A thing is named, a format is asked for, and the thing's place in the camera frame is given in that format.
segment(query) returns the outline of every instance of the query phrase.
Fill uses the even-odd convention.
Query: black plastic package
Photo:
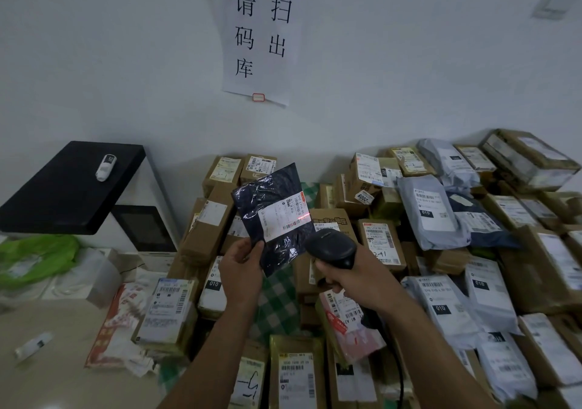
[[[261,268],[267,277],[305,251],[315,233],[295,163],[232,191],[252,244],[264,240]]]
[[[447,191],[447,197],[457,219],[471,230],[472,247],[521,248],[511,232],[477,200],[452,191]]]

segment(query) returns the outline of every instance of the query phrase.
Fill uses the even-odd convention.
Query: pile of packages
[[[231,403],[258,407],[265,395],[270,407],[379,408],[398,399],[397,343],[393,355],[304,251],[307,236],[334,228],[374,252],[497,403],[580,407],[582,194],[558,191],[580,165],[528,132],[504,129],[478,147],[425,139],[378,155],[356,153],[319,185],[309,210],[295,165],[217,156],[170,279],[154,293],[167,294],[159,308],[181,318],[168,330],[150,305],[135,343],[192,354],[198,317],[196,328],[226,307],[220,260],[250,237],[266,242],[266,275],[293,264],[301,328],[324,336],[248,341]],[[404,396],[418,407],[403,366]]]

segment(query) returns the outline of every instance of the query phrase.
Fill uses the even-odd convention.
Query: wall
[[[215,154],[331,181],[356,150],[521,127],[582,161],[582,3],[537,1],[309,0],[284,109],[220,90],[219,0],[0,0],[0,202],[72,139],[144,144],[182,227]]]

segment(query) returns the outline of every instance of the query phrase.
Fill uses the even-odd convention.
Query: person
[[[263,242],[234,243],[219,266],[226,309],[200,352],[158,409],[228,407],[244,342],[263,284],[259,260]],[[358,245],[354,266],[342,270],[316,261],[333,290],[384,319],[398,341],[418,402],[423,408],[495,409],[493,399],[474,380],[422,308],[376,259]]]

